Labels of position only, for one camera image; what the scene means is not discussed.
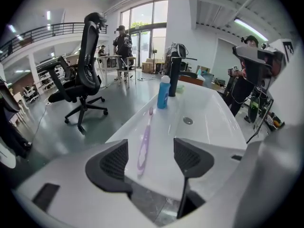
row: gray floor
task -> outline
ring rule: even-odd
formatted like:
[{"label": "gray floor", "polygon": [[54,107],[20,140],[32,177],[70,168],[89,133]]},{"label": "gray floor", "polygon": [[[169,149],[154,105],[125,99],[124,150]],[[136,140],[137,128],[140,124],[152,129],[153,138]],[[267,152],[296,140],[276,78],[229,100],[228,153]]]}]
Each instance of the gray floor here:
[{"label": "gray floor", "polygon": [[[118,86],[117,82],[114,82],[114,75],[108,76],[110,85],[107,88],[88,98],[89,101],[102,95],[106,101],[104,103],[98,101],[95,105],[107,107],[109,115],[105,116],[100,110],[89,109],[83,119],[82,126],[85,129],[83,134],[77,128],[78,114],[69,118],[68,125],[64,123],[64,116],[77,107],[78,103],[61,101],[46,107],[47,97],[52,93],[50,91],[29,104],[30,111],[25,117],[26,124],[20,123],[18,129],[28,141],[33,142],[33,149],[26,160],[17,158],[15,169],[7,170],[12,187],[18,186],[31,174],[60,155],[82,151],[105,143],[158,93],[159,77],[139,72],[137,77],[143,78],[143,81],[137,81],[137,85],[135,85],[133,78],[130,81],[130,89],[127,89],[125,83]],[[253,134],[253,127],[244,120],[246,111],[246,107],[242,108],[236,119],[247,140]],[[38,132],[33,139],[40,120]],[[266,135],[266,129],[262,127],[259,136],[256,136],[253,141],[261,140]],[[132,185],[134,191],[133,204],[152,222],[161,227],[176,220],[180,204],[178,201],[147,190],[129,179],[126,179],[126,182]]]}]

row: tree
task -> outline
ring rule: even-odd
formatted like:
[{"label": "tree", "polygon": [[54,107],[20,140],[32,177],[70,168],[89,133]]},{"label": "tree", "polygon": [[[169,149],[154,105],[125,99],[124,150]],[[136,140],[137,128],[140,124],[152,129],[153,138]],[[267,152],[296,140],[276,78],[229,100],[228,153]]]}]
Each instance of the tree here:
[{"label": "tree", "polygon": [[[131,25],[131,28],[135,28],[135,27],[139,27],[139,26],[143,26],[143,25],[148,25],[149,23],[144,23],[144,22],[133,22]],[[142,32],[142,35],[147,35],[148,31]]]}]

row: bottle cap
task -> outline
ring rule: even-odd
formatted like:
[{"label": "bottle cap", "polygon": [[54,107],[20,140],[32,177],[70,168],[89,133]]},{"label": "bottle cap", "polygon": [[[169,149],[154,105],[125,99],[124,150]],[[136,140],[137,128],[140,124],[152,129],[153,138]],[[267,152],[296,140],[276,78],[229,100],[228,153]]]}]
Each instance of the bottle cap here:
[{"label": "bottle cap", "polygon": [[170,83],[170,78],[168,75],[164,75],[163,77],[161,77],[161,82],[165,83],[165,84],[169,84]]}]

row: stool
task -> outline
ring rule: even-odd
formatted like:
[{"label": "stool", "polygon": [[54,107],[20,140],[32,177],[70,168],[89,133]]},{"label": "stool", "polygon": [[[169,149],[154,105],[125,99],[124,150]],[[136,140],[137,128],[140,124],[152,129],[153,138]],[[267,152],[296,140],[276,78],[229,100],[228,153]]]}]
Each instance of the stool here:
[{"label": "stool", "polygon": [[[120,76],[120,72],[124,72],[127,73],[128,76],[128,88],[130,88],[130,77],[129,77],[129,72],[135,72],[135,84],[136,84],[136,57],[127,57],[127,64],[124,63],[123,59],[120,58],[124,64],[124,67],[127,67],[127,69],[118,69],[117,70],[117,76],[118,76],[118,85],[120,86],[121,82],[122,82],[122,78]],[[133,67],[129,67],[129,60],[134,60],[134,68]]]}]

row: white sink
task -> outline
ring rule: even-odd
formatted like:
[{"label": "white sink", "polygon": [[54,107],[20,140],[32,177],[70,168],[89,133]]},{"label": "white sink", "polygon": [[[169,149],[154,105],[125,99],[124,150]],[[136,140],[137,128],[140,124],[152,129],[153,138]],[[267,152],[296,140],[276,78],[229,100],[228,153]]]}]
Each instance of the white sink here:
[{"label": "white sink", "polygon": [[[128,139],[129,161],[125,175],[145,188],[175,200],[181,199],[184,184],[184,177],[174,160],[175,137],[235,149],[247,147],[238,123],[216,91],[180,81],[178,85],[185,85],[185,91],[169,97],[167,109],[157,108],[156,95],[107,141]],[[143,175],[138,177],[138,153],[150,107],[154,111],[147,162]],[[184,117],[193,123],[186,124]]]}]

